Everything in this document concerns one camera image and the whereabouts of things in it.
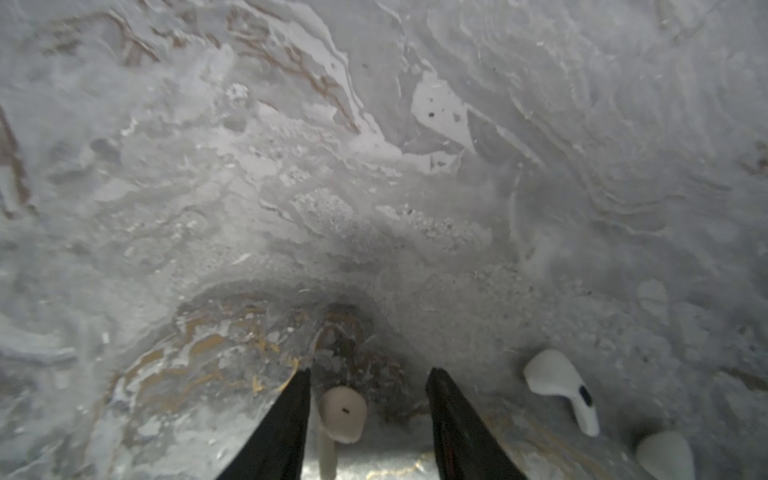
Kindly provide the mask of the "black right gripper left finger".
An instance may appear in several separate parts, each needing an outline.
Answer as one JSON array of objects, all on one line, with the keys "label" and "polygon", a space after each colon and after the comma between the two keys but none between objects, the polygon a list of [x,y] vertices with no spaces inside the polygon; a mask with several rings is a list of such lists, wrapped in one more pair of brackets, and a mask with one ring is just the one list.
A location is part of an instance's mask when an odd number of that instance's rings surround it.
[{"label": "black right gripper left finger", "polygon": [[299,480],[311,406],[311,374],[298,371],[218,480]]}]

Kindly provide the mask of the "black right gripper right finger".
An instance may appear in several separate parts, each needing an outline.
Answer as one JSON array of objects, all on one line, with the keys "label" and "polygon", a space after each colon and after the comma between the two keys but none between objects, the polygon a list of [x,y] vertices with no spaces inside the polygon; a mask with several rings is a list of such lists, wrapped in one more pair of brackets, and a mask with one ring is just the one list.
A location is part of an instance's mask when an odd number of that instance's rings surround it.
[{"label": "black right gripper right finger", "polygon": [[446,370],[430,371],[426,392],[440,479],[526,480]]}]

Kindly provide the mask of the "white wireless earbud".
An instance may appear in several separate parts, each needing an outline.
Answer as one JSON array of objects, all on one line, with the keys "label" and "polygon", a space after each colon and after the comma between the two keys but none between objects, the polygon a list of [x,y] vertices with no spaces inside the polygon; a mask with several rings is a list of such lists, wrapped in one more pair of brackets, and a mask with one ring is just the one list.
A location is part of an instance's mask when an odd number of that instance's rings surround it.
[{"label": "white wireless earbud", "polygon": [[530,391],[537,395],[568,399],[583,434],[589,437],[600,434],[592,393],[574,364],[562,352],[556,349],[539,352],[525,365],[523,377]]},{"label": "white wireless earbud", "polygon": [[695,480],[693,451],[676,431],[662,431],[639,442],[635,455],[640,466],[657,480]]},{"label": "white wireless earbud", "polygon": [[327,390],[318,401],[316,448],[322,480],[337,475],[338,444],[358,442],[365,429],[368,405],[364,397],[347,386]]}]

